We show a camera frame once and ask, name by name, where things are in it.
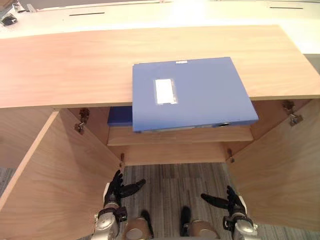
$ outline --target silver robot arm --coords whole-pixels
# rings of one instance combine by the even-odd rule
[[[209,204],[226,209],[229,216],[223,217],[223,228],[231,232],[233,240],[261,240],[258,237],[258,225],[247,215],[247,206],[241,196],[238,196],[232,187],[227,186],[228,200],[201,194],[203,200]]]
[[[122,185],[123,175],[118,170],[112,182],[107,183],[103,193],[103,209],[95,218],[91,240],[114,240],[119,234],[119,223],[128,218],[127,209],[121,206],[121,199],[135,194],[146,183],[142,179],[136,183]]]

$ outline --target blue binder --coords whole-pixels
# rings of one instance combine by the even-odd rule
[[[135,132],[258,120],[230,57],[135,64],[132,115]]]

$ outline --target wooden countertop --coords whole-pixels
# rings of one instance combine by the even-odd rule
[[[276,25],[145,28],[0,39],[0,108],[132,103],[132,65],[231,57],[252,100],[320,98],[320,76]]]

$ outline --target label on file box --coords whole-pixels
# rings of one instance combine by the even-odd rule
[[[156,103],[158,105],[177,103],[174,91],[174,82],[171,79],[156,79],[155,93]]]

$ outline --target wooden panel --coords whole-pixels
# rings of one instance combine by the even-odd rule
[[[320,96],[317,71],[276,25],[57,33],[0,39],[0,52],[0,108],[129,105],[133,64],[226,56],[252,100]]]
[[[13,0],[0,0],[0,11],[8,7],[12,2]]]
[[[67,109],[53,112],[0,199],[0,239],[75,240],[94,230],[118,158]]]
[[[117,156],[124,153],[126,166],[153,164],[221,163],[226,156],[221,143],[145,144],[110,146]]]
[[[19,166],[52,112],[50,107],[0,109],[0,167]]]
[[[69,108],[70,112],[73,115],[80,119],[79,111],[81,107],[77,108]],[[108,125],[108,117],[110,107],[90,107],[89,108],[90,115],[86,128],[90,129],[90,131],[104,144],[108,142],[109,135],[109,125]]]
[[[320,100],[298,111],[234,156],[237,190],[254,221],[320,231]]]
[[[132,127],[110,128],[108,146],[141,144],[191,144],[253,140],[249,126],[193,128],[177,131],[135,133]]]
[[[295,105],[295,110],[299,110],[304,105],[306,105],[309,99],[293,99]],[[253,138],[258,140],[264,134],[269,132],[271,129],[280,124],[283,120],[288,118],[287,112],[282,107],[283,100],[263,100],[263,101],[253,101],[253,106],[256,113],[259,116],[259,121],[251,125],[251,132]],[[240,150],[248,146],[252,141],[239,142],[231,141],[226,142],[225,149],[232,149],[232,153],[235,154]]]

